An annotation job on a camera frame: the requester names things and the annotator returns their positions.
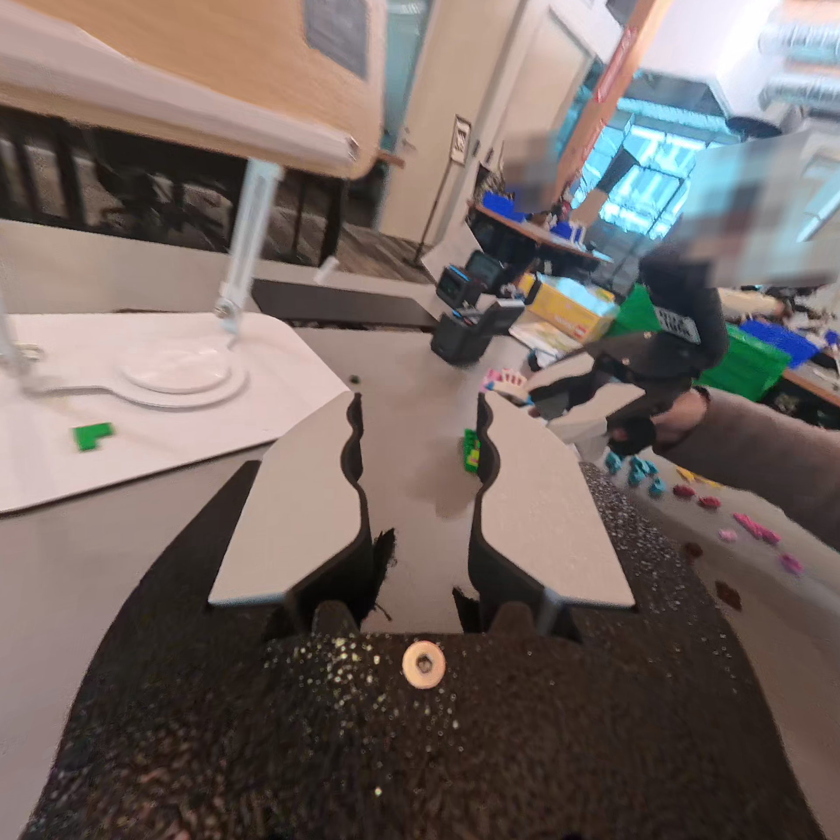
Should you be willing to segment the tag sign stand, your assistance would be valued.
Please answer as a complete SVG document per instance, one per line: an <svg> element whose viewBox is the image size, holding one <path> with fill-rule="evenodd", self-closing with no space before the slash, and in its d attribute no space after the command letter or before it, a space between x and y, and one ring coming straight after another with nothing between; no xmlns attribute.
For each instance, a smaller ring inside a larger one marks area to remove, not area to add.
<svg viewBox="0 0 840 840"><path fill-rule="evenodd" d="M411 265L415 268L421 268L421 257L424 252L429 229L432 226L432 222L434 221L435 214L438 210L438 205L446 187L449 173L451 172L453 166L463 166L466 162L467 152L469 151L471 130L472 124L470 121L460 117L459 115L455 115L453 132L451 134L444 172L434 195L434 200L427 216L425 226L423 227L423 232L414 251Z"/></svg>

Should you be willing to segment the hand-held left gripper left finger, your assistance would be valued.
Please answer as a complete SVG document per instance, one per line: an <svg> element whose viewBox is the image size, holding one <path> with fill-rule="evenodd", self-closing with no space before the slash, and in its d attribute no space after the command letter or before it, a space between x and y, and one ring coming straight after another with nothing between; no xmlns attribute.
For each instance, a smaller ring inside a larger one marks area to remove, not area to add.
<svg viewBox="0 0 840 840"><path fill-rule="evenodd" d="M342 392L263 455L208 595L213 608L274 606L294 627L338 602L357 627L387 559L371 532L362 395Z"/></svg>

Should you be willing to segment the tan board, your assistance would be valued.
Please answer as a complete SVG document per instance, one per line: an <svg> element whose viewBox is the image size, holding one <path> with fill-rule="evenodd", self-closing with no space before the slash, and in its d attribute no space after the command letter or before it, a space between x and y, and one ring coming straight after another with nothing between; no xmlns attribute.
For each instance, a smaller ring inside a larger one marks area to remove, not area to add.
<svg viewBox="0 0 840 840"><path fill-rule="evenodd" d="M2 2L2 105L353 180L385 29L385 2Z"/></svg>

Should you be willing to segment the yellow lego box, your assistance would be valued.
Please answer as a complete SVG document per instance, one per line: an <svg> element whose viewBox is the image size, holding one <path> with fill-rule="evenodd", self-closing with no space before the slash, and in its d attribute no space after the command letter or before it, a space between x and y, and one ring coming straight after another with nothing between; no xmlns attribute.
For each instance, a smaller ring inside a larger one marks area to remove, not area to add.
<svg viewBox="0 0 840 840"><path fill-rule="evenodd" d="M578 343L604 337L620 310L611 293L567 277L526 272L517 288L527 312Z"/></svg>

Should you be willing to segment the lego instruction booklet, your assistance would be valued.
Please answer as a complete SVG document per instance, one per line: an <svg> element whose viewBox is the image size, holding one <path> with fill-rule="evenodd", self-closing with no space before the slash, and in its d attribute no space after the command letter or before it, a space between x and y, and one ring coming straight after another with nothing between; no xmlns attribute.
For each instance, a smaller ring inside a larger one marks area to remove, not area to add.
<svg viewBox="0 0 840 840"><path fill-rule="evenodd" d="M526 321L520 318L508 332L512 338L531 350L558 358L580 350L582 347L580 342L540 319Z"/></svg>

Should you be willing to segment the bright pink lego cluster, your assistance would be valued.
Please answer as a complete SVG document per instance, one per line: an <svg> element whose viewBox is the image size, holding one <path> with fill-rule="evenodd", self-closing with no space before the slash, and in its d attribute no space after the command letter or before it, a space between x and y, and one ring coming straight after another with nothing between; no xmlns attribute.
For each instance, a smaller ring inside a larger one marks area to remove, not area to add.
<svg viewBox="0 0 840 840"><path fill-rule="evenodd" d="M781 536L774 530L765 527L759 522L752 519L745 513L735 512L732 514L733 520L743 528L754 539L767 543L771 546L778 546L781 543Z"/></svg>

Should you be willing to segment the pink lego flower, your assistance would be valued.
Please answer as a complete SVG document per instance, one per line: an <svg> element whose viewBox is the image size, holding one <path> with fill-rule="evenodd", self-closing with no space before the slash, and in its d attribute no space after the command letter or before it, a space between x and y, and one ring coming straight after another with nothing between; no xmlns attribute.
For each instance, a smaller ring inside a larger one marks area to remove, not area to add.
<svg viewBox="0 0 840 840"><path fill-rule="evenodd" d="M529 380L518 371L512 369L489 369L481 383L480 391L494 392L518 405L530 403L528 390Z"/></svg>

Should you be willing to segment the cream door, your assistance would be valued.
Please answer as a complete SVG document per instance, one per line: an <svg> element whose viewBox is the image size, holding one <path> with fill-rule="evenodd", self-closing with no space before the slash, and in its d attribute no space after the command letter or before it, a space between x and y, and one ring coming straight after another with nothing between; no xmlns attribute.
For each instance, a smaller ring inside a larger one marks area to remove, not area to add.
<svg viewBox="0 0 840 840"><path fill-rule="evenodd" d="M433 245L459 225L480 164L496 163L511 102L523 132L554 128L597 54L575 31L580 2L435 2L377 227L417 244L441 181L455 115L472 124L463 166L453 166L429 229Z"/></svg>

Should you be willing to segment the person's right forearm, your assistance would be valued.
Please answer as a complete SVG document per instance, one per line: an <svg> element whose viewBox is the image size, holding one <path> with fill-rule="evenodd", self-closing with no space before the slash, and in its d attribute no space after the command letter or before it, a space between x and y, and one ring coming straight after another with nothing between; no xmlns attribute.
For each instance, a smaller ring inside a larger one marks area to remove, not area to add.
<svg viewBox="0 0 840 840"><path fill-rule="evenodd" d="M738 395L703 389L709 407L702 422L677 446L655 452L676 466L761 497L839 551L838 431Z"/></svg>

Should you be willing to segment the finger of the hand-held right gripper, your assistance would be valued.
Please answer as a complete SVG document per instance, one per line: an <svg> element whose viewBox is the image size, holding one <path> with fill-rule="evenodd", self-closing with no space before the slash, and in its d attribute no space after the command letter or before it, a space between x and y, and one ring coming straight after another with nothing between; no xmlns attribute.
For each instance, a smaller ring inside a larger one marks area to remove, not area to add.
<svg viewBox="0 0 840 840"><path fill-rule="evenodd" d="M554 382L532 388L530 397L549 431L556 435L605 435L607 418L646 395L632 384Z"/></svg>
<svg viewBox="0 0 840 840"><path fill-rule="evenodd" d="M525 385L530 397L538 397L538 392L549 396L569 393L577 397L591 397L594 393L592 369L582 367L547 367L533 373Z"/></svg>

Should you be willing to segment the person's right hand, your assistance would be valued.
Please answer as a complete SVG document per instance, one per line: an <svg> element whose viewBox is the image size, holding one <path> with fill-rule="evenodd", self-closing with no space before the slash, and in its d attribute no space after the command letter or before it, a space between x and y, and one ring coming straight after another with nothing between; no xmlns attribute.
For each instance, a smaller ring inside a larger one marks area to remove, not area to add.
<svg viewBox="0 0 840 840"><path fill-rule="evenodd" d="M709 407L709 395L693 387L679 395L666 412L652 417L654 450L664 452L680 444L702 422Z"/></svg>

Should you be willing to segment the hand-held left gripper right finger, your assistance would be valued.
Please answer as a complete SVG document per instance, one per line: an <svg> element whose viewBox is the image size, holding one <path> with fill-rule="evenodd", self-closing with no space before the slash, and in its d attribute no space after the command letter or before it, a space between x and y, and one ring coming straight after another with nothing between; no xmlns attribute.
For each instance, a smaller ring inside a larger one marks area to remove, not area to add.
<svg viewBox="0 0 840 840"><path fill-rule="evenodd" d="M578 456L501 395L480 393L480 488L468 576L481 629L509 604L542 635L573 635L575 608L632 613L636 600Z"/></svg>

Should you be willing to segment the wooden background table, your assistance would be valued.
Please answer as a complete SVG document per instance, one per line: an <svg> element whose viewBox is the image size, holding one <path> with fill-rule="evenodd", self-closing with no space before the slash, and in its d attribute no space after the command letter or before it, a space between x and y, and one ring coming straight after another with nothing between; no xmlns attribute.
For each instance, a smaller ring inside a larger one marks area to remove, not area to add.
<svg viewBox="0 0 840 840"><path fill-rule="evenodd" d="M507 217L504 217L483 205L477 205L473 201L467 202L467 218L480 217L485 223L492 225L494 230L495 240L499 239L502 232L511 233L532 241L538 246L542 246L553 251L559 251L568 255L581 257L583 259L593 260L597 264L613 265L614 261L611 257L604 255L599 251L589 251L568 239L561 238L550 233L548 230L537 227L528 222L515 222Z"/></svg>

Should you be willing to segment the cluster of teal curved bricks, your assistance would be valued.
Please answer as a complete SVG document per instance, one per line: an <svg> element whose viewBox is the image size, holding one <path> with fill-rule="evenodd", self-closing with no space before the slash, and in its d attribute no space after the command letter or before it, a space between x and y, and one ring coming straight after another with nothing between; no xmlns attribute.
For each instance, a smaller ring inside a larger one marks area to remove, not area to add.
<svg viewBox="0 0 840 840"><path fill-rule="evenodd" d="M661 498L667 490L657 466L652 461L637 455L620 456L608 450L603 460L603 467L612 477L624 476L627 485L631 488L645 487L651 498Z"/></svg>

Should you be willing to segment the white desk stand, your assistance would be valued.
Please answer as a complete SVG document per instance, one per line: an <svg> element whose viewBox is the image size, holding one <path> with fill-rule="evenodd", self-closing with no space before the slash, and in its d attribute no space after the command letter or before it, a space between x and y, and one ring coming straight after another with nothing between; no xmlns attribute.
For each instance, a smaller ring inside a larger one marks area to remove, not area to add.
<svg viewBox="0 0 840 840"><path fill-rule="evenodd" d="M245 311L282 167L249 158L233 254L197 313L2 300L3 515L265 445L345 391L289 327ZM71 430L99 423L114 435L78 452Z"/></svg>

